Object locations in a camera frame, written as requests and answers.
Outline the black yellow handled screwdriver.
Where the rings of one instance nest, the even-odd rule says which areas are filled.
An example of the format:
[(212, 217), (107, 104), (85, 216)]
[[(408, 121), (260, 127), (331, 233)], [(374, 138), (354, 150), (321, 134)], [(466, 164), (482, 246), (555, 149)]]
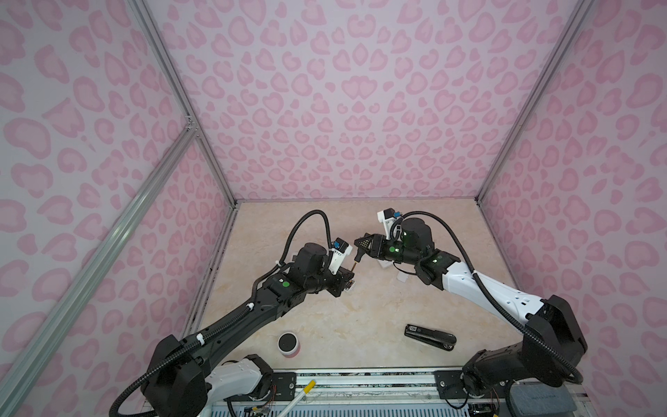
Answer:
[(352, 271), (355, 270), (355, 268), (356, 268), (357, 265), (361, 262), (361, 259), (363, 258), (364, 255), (366, 255), (366, 251), (363, 250), (362, 248), (358, 248), (358, 249), (357, 249), (357, 253), (356, 253), (355, 257), (354, 257), (354, 264), (353, 264), (353, 267), (352, 267), (352, 269), (351, 269)]

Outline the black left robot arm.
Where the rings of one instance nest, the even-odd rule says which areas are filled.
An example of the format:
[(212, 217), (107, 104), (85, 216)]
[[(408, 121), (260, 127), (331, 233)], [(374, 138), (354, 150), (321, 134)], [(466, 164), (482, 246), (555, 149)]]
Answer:
[(285, 316), (307, 295), (326, 291), (339, 297), (350, 288), (354, 274), (342, 262), (351, 252), (342, 239), (336, 239), (332, 248), (307, 243), (293, 262), (270, 273), (246, 302), (226, 316), (181, 340), (173, 335), (162, 339), (147, 371), (119, 394), (109, 415), (122, 415), (121, 406), (135, 391), (151, 405), (150, 416), (199, 415), (214, 391), (208, 377), (250, 335)]

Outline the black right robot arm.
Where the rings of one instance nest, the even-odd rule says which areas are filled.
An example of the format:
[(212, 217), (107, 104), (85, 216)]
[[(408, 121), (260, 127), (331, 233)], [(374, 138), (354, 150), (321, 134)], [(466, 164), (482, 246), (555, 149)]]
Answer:
[(578, 363), (588, 345), (569, 302), (557, 295), (530, 295), (482, 274), (452, 227), (439, 219), (459, 253), (441, 250), (425, 217), (424, 211), (409, 212), (386, 222), (384, 233), (357, 238), (355, 259), (410, 265), (425, 285), (469, 300), (522, 335), (521, 342), (508, 347), (477, 352), (461, 370), (460, 389), (481, 397), (500, 383), (526, 379), (549, 387), (582, 384)]

